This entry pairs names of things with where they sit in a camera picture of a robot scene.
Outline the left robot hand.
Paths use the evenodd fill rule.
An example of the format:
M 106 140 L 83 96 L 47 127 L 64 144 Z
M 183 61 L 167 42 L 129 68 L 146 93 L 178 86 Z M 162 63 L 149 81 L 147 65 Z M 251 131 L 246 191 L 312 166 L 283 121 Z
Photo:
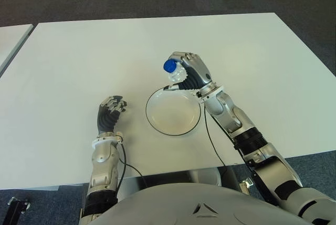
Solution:
M 109 96 L 101 102 L 97 115 L 98 135 L 102 136 L 107 132 L 114 132 L 122 112 L 125 112 L 127 102 L 122 96 Z

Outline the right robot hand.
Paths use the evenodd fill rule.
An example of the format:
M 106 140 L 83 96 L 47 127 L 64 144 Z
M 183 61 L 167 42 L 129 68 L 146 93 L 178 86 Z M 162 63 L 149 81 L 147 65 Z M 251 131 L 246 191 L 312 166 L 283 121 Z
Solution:
M 163 90 L 196 90 L 212 82 L 211 74 L 199 55 L 189 52 L 173 52 L 164 63 L 163 69 L 169 69 L 180 63 L 186 71 L 186 78 L 173 85 L 163 87 Z

